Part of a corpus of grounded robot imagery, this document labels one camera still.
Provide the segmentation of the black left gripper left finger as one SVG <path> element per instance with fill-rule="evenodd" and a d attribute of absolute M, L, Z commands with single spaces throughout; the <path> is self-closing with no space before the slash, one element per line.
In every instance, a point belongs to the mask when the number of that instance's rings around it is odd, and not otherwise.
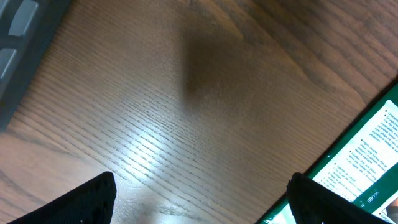
<path fill-rule="evenodd" d="M 103 172 L 9 224 L 110 224 L 116 199 L 112 172 Z"/>

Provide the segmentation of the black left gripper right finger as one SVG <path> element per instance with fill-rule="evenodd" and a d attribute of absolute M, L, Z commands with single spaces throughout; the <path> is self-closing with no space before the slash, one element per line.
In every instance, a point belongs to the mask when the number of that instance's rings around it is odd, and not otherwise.
<path fill-rule="evenodd" d="M 386 223 L 298 172 L 289 180 L 286 196 L 298 224 Z"/>

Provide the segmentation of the green white 3M package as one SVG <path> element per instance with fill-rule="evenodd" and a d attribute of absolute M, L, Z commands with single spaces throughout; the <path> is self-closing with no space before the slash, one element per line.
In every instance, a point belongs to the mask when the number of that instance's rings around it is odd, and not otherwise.
<path fill-rule="evenodd" d="M 303 175 L 397 223 L 397 83 L 388 86 Z M 297 223 L 286 193 L 258 223 Z"/>

